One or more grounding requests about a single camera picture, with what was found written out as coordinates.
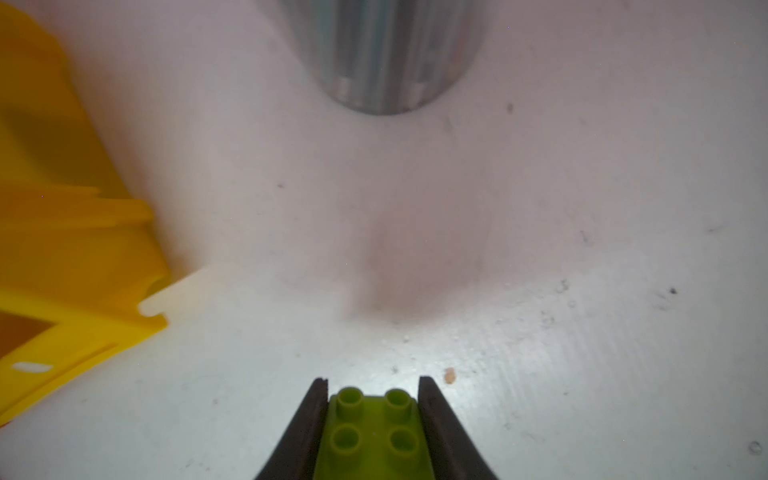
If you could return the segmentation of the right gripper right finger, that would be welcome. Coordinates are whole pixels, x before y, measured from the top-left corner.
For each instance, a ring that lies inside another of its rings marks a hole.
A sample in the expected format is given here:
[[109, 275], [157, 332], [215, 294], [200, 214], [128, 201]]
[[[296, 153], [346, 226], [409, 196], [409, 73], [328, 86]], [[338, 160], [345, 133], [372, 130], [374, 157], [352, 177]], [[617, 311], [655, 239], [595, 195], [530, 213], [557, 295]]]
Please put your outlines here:
[[432, 377], [419, 378], [417, 399], [435, 478], [497, 480]]

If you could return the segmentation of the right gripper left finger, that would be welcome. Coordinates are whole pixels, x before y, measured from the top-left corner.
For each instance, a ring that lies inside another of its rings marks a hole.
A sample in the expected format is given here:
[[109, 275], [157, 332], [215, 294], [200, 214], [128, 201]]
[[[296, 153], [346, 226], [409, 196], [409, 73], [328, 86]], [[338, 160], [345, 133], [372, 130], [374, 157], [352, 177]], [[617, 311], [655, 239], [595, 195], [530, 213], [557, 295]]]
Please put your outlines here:
[[316, 378], [256, 480], [313, 478], [328, 405], [328, 380]]

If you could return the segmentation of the small green lego brick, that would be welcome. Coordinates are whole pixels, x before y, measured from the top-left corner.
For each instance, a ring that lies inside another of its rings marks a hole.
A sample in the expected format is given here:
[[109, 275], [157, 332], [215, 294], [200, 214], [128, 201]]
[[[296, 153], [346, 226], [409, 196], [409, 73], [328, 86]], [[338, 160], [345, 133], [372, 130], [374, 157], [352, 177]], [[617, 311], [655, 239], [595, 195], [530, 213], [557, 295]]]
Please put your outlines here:
[[417, 401], [401, 389], [367, 396], [345, 387], [332, 395], [313, 477], [433, 479]]

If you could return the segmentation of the right yellow bin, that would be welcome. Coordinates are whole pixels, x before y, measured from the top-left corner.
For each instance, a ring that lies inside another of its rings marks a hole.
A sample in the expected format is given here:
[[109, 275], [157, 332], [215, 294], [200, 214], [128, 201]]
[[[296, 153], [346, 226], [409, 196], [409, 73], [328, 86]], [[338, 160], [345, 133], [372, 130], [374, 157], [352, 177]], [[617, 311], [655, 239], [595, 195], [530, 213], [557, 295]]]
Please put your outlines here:
[[57, 40], [1, 7], [1, 420], [163, 330], [170, 271]]

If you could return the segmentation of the pencil cup holder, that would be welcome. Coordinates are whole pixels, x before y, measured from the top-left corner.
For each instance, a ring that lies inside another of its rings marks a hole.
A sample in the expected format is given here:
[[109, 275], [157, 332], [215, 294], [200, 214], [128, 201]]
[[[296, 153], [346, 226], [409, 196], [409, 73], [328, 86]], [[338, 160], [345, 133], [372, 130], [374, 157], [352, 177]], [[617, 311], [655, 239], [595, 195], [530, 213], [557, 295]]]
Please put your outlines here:
[[370, 115], [416, 110], [468, 70], [487, 1], [279, 1], [300, 60], [345, 107]]

